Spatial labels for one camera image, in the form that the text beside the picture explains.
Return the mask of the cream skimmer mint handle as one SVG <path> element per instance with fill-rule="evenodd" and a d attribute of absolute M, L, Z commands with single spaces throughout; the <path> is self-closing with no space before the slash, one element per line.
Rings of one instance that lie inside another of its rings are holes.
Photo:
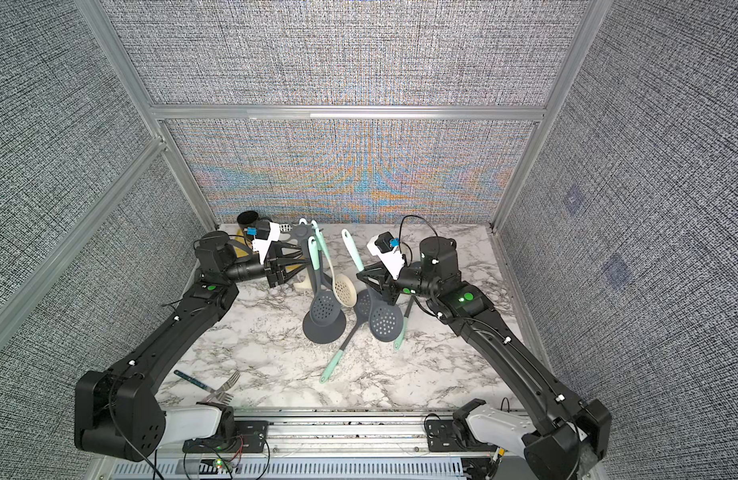
<path fill-rule="evenodd" d="M 326 383 L 331 378 L 334 370 L 340 363 L 342 357 L 344 356 L 355 334 L 360 330 L 362 326 L 369 323 L 369 317 L 370 317 L 370 312 L 371 312 L 371 299 L 370 299 L 370 293 L 368 290 L 362 290 L 358 293 L 357 303 L 354 306 L 354 312 L 356 314 L 356 324 L 351 329 L 347 338 L 343 341 L 339 350 L 335 353 L 335 355 L 332 357 L 329 364 L 326 366 L 325 370 L 323 371 L 320 377 L 321 383 Z"/>

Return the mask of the grey skimmer back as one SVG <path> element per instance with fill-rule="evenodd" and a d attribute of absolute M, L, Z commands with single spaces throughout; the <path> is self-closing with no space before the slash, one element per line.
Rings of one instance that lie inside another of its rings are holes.
<path fill-rule="evenodd" d="M 412 308 L 415 306 L 415 300 L 416 300 L 416 297 L 415 296 L 411 296 L 410 297 L 410 300 L 408 301 L 408 303 L 406 305 L 406 308 L 404 310 L 402 329 L 401 329 L 401 332 L 399 333 L 398 337 L 394 341 L 394 349 L 396 351 L 400 350 L 401 347 L 402 347 L 402 345 L 403 345 L 403 343 L 404 343 L 405 336 L 406 336 L 406 331 L 407 331 L 407 327 L 408 327 L 408 322 L 409 322 L 409 316 L 411 314 Z"/>

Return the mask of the grey utensil rack stand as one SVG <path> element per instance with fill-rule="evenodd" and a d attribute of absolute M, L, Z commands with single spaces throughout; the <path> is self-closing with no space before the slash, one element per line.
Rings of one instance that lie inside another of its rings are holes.
<path fill-rule="evenodd" d="M 316 233 L 314 231 L 313 225 L 309 223 L 305 218 L 301 218 L 291 231 L 291 237 L 298 243 L 298 245 L 302 248 L 303 253 L 309 259 L 309 264 L 305 265 L 308 275 L 307 285 L 312 290 L 314 300 L 315 278 L 308 248 L 308 239 L 311 236 L 314 236 L 316 238 Z M 306 338 L 316 344 L 329 344 L 338 340 L 344 333 L 347 323 L 346 316 L 342 310 L 342 305 L 337 300 L 341 311 L 339 313 L 339 316 L 337 317 L 337 320 L 333 324 L 326 327 L 319 327 L 313 322 L 311 318 L 310 310 L 312 302 L 308 313 L 303 319 L 303 331 Z"/>

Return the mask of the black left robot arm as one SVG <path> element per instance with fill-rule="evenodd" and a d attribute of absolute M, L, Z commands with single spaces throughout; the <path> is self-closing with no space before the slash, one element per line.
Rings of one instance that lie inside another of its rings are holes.
<path fill-rule="evenodd" d="M 199 262 L 195 282 L 171 315 L 132 352 L 104 371 L 89 371 L 75 387 L 74 443 L 77 449 L 119 459 L 147 460 L 160 447 L 204 441 L 211 448 L 238 440 L 231 406 L 202 400 L 186 408 L 160 406 L 156 394 L 185 352 L 230 310 L 238 285 L 267 279 L 286 283 L 310 261 L 312 230 L 296 228 L 286 240 L 254 239 L 247 247 L 223 231 L 194 245 Z"/>

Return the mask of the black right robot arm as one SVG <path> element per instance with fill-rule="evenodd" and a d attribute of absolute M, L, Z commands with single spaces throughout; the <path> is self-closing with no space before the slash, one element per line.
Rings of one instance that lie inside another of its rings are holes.
<path fill-rule="evenodd" d="M 393 305 L 402 294 L 424 299 L 429 313 L 471 345 L 524 407 L 519 416 L 474 399 L 453 414 L 452 430 L 463 450 L 487 445 L 523 458 L 538 479 L 581 479 L 606 456 L 611 412 L 564 385 L 507 326 L 494 303 L 465 281 L 457 243 L 434 235 L 420 244 L 420 259 L 407 263 L 400 239 L 389 232 L 367 248 L 376 263 L 357 277 Z"/>

